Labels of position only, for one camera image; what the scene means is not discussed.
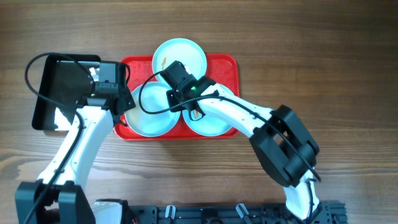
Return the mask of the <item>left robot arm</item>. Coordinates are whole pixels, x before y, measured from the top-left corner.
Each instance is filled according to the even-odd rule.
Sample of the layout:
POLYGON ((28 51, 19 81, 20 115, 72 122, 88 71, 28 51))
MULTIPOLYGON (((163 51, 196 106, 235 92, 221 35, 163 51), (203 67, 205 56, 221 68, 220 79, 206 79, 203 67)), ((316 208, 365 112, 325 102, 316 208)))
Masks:
POLYGON ((135 107, 127 87, 130 68, 102 62, 99 79, 71 108, 73 124, 52 162, 35 182, 22 182, 15 200, 20 223, 131 223, 128 202, 103 199, 90 205, 84 189, 105 137, 135 107))

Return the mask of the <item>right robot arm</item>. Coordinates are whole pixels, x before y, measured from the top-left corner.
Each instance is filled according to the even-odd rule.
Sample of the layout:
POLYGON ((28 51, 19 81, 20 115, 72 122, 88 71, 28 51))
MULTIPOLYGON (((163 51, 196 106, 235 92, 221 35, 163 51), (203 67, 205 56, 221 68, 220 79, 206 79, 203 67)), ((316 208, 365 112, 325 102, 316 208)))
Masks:
POLYGON ((179 61, 160 76, 173 91, 171 110, 197 110, 247 136, 267 175, 283 186, 287 210, 300 221, 312 221, 319 204, 313 188, 321 181, 315 171, 319 146, 291 108, 254 105, 208 77, 196 79, 179 61))

